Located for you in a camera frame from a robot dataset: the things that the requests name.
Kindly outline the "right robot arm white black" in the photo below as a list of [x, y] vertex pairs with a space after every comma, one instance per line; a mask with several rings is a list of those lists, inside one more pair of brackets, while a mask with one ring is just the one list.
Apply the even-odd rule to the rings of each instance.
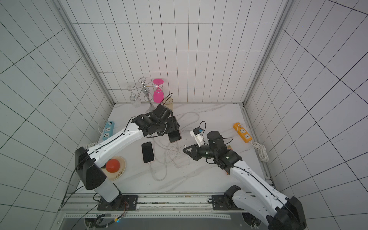
[[307, 227], [302, 203], [288, 198], [257, 175], [240, 155], [229, 149], [218, 131], [203, 139], [200, 128], [191, 130], [196, 144], [183, 149], [194, 161], [212, 159], [220, 169], [236, 178], [241, 185], [232, 186], [225, 192], [225, 204], [230, 209], [243, 209], [259, 219], [270, 230], [304, 230]]

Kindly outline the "black phone pink case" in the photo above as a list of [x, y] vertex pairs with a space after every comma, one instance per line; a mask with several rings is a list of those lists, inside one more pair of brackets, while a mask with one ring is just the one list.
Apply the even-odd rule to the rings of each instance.
[[177, 141], [180, 141], [181, 140], [181, 133], [179, 130], [176, 130], [176, 131], [173, 131], [171, 133], [168, 134], [168, 137], [169, 137], [169, 142], [170, 143], [175, 143]]

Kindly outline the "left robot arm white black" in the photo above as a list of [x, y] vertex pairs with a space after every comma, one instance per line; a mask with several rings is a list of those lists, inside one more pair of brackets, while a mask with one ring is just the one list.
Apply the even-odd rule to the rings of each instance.
[[170, 134], [179, 129], [173, 111], [160, 104], [152, 112], [132, 117], [126, 127], [107, 140], [75, 151], [75, 171], [87, 190], [93, 190], [106, 202], [111, 203], [120, 191], [110, 181], [102, 167], [125, 147], [142, 138]]

